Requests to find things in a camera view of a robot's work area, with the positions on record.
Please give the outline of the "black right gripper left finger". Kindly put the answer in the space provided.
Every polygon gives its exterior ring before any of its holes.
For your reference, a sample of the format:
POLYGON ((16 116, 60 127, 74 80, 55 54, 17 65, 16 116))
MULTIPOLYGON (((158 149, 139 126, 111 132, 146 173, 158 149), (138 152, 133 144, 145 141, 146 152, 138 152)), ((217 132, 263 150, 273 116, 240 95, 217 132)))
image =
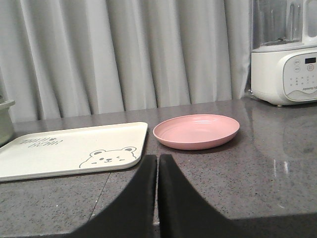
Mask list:
POLYGON ((146 155, 121 194, 68 238, 152 238, 157 157, 146 155))

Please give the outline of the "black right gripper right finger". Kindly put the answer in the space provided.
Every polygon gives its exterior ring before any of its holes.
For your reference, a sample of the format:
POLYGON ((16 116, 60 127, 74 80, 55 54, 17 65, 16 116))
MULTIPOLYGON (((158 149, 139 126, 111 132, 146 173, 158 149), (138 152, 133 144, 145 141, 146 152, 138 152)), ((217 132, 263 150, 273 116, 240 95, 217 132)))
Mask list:
POLYGON ((315 238, 317 215, 231 220, 209 205, 174 158, 162 154, 158 169, 158 216, 162 238, 315 238))

